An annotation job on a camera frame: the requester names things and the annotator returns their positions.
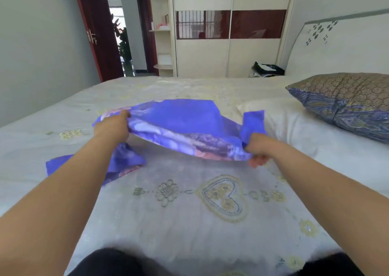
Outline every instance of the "left arm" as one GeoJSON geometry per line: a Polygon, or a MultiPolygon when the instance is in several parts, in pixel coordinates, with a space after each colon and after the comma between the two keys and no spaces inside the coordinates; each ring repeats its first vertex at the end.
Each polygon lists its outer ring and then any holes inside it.
{"type": "Polygon", "coordinates": [[[0,218],[0,275],[63,275],[93,210],[113,150],[128,138],[127,111],[0,218]]]}

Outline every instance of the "hand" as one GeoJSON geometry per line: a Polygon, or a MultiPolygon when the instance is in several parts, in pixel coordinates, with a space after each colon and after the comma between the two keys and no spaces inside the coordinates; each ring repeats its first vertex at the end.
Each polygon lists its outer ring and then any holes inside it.
{"type": "Polygon", "coordinates": [[[263,166],[270,160],[270,150],[279,141],[266,136],[265,134],[253,133],[250,136],[250,143],[245,150],[254,156],[250,158],[249,165],[252,168],[263,166]]]}
{"type": "Polygon", "coordinates": [[[129,111],[122,110],[120,114],[106,117],[103,121],[96,123],[95,137],[111,139],[117,144],[124,143],[129,136],[127,117],[131,117],[129,111]]]}

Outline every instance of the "sliding wardrobe door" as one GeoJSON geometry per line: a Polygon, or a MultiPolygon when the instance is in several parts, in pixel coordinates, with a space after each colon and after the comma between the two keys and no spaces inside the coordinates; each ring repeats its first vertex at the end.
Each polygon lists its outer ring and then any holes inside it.
{"type": "Polygon", "coordinates": [[[289,0],[233,0],[228,77],[248,77],[254,62],[275,64],[289,0]]]}
{"type": "Polygon", "coordinates": [[[179,77],[225,77],[231,0],[174,0],[179,77]]]}

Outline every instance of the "right arm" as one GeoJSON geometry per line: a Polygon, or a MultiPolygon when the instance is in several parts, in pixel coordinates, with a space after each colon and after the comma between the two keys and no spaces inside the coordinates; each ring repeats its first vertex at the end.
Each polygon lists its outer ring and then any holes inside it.
{"type": "Polygon", "coordinates": [[[389,275],[388,198],[266,135],[253,134],[246,150],[255,155],[252,166],[275,161],[309,212],[366,276],[389,275]]]}

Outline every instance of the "white pillow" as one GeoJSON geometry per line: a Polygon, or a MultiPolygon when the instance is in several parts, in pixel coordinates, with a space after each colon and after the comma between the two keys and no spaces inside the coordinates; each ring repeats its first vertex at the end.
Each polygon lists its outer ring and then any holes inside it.
{"type": "Polygon", "coordinates": [[[316,161],[389,196],[389,145],[327,124],[294,98],[269,98],[238,106],[265,110],[265,130],[316,161]]]}

